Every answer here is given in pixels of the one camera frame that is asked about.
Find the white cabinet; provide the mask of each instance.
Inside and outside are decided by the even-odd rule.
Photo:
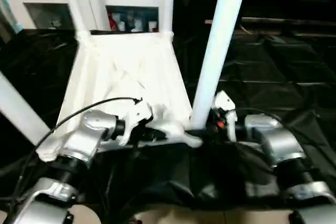
[[[7,0],[17,22],[26,29],[73,29],[68,0]],[[164,0],[78,0],[90,29],[158,31]]]
[[[7,0],[17,22],[25,29],[73,29],[68,0]],[[78,0],[89,29],[96,29],[90,1]]]

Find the black tarp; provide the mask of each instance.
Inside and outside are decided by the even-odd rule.
[[[174,41],[191,101],[207,36],[208,31],[204,31]],[[335,41],[234,36],[218,84],[237,107],[272,112],[308,135],[313,144],[300,135],[297,138],[334,192]],[[56,123],[76,47],[70,31],[27,30],[0,51],[0,70],[49,126]],[[6,142],[6,148],[1,148],[3,165],[17,158],[14,152],[20,156],[30,150],[27,141],[4,118],[1,130],[5,133],[2,141]],[[106,205],[114,220],[159,202],[192,209],[286,207],[265,157],[241,144],[206,140],[197,150],[174,145],[99,154],[91,175],[106,192]],[[15,178],[11,179],[0,178],[0,183],[13,184]],[[89,206],[100,202],[91,186],[84,183],[82,191],[86,195],[81,197]],[[9,192],[7,187],[0,190],[3,196]]]

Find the wire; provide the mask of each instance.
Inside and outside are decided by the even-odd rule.
[[[239,26],[240,26],[240,28],[241,28],[244,32],[246,32],[247,34],[250,34],[250,35],[253,34],[253,33],[251,33],[250,31],[248,31],[247,29],[245,29],[244,26],[242,26],[242,25],[239,25]]]
[[[31,158],[33,157],[34,153],[36,152],[36,150],[42,145],[42,143],[51,135],[53,134],[53,132],[58,129],[61,125],[63,125],[65,122],[67,122],[68,120],[70,120],[71,118],[73,118],[74,116],[86,111],[86,110],[89,110],[90,108],[93,108],[95,106],[98,106],[98,105],[101,105],[103,103],[107,103],[107,102],[112,102],[112,101],[118,101],[118,100],[133,100],[135,103],[139,102],[140,100],[138,99],[135,99],[135,98],[131,98],[131,97],[117,97],[117,98],[110,98],[110,99],[106,99],[106,100],[102,100],[102,101],[99,101],[99,102],[96,102],[94,104],[91,104],[89,106],[86,106],[78,111],[76,111],[75,113],[67,116],[66,118],[64,118],[63,120],[61,120],[59,123],[57,123],[55,125],[54,128],[52,128],[47,134],[45,134],[39,141],[38,143],[34,146],[33,150],[28,154],[27,156],[27,159],[24,163],[24,165],[22,166],[22,170],[20,172],[20,176],[19,176],[19,179],[15,185],[15,189],[14,189],[14,192],[13,192],[13,197],[12,197],[12,202],[11,202],[11,207],[10,207],[10,210],[9,212],[12,212],[13,209],[14,209],[14,206],[15,206],[15,201],[17,200],[18,196],[19,196],[19,193],[20,193],[20,186],[22,184],[22,180],[23,180],[23,177],[24,177],[24,173],[29,165],[29,161],[31,160]]]
[[[297,129],[294,129],[288,125],[286,125],[284,123],[284,121],[277,115],[261,110],[261,109],[255,109],[255,108],[236,108],[236,109],[232,109],[232,110],[228,110],[225,112],[225,115],[230,113],[230,112],[239,112],[239,111],[246,111],[246,112],[258,112],[258,113],[262,113],[265,114],[277,121],[279,121],[279,123],[282,124],[282,126],[284,128],[286,128],[288,131],[290,131],[293,135],[300,135],[301,137],[303,137],[304,139],[306,139],[308,141],[308,144],[313,146],[314,148],[316,148],[319,153],[329,162],[329,164],[336,170],[336,164],[334,163],[334,161],[324,152],[324,150],[317,144],[315,143],[315,141],[313,139],[311,139],[309,136],[305,135],[303,132],[298,131]]]

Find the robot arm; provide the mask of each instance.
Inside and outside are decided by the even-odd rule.
[[[71,224],[68,212],[78,195],[79,184],[97,152],[131,148],[131,132],[139,125],[144,128],[153,119],[151,108],[143,101],[137,103],[122,119],[99,110],[83,114],[78,127],[63,136],[64,145],[57,158],[49,162],[51,170],[30,190],[26,200],[8,216],[6,224]],[[147,129],[159,131],[162,138],[138,142],[139,147],[172,143],[186,143],[199,147],[201,139],[184,132],[179,122],[153,121]]]
[[[98,110],[86,112],[78,128],[64,136],[65,144],[56,160],[50,162],[51,170],[38,180],[5,223],[72,223],[73,216],[67,209],[75,202],[79,183],[101,141],[123,135],[124,126],[125,122],[114,115]]]
[[[335,223],[336,198],[295,136],[266,115],[246,116],[245,128],[248,137],[261,144],[283,197],[297,209],[290,215],[290,223]]]

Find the orange component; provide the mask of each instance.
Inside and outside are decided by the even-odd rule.
[[[217,125],[220,127],[220,128],[224,128],[225,127],[225,124],[221,121],[217,122]]]

